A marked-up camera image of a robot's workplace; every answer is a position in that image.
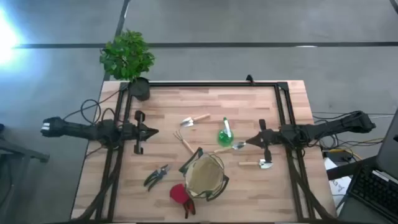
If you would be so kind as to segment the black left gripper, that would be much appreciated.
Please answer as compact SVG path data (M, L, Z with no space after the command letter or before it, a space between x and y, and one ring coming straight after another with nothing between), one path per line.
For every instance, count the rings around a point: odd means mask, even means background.
M121 139L125 140L135 140L136 144L134 146L133 152L135 154L141 155L143 154L143 148L141 147L142 141L142 125L144 120L144 113L140 110L136 111L134 114L134 119L137 121L137 124L132 124L129 121L123 122L121 125ZM147 126L143 127L143 130L147 133L143 137L143 141L147 141L149 138L153 137L155 134L159 132L158 129L149 128Z

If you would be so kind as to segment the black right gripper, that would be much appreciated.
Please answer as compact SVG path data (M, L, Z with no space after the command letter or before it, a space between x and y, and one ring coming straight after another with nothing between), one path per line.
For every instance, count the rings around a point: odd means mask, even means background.
M263 149L265 163L271 163L272 155L269 146L275 144L282 144L280 133L275 132L272 129L267 129L266 122L264 119L259 120L259 126L261 132L257 133L254 137L247 139L246 144Z

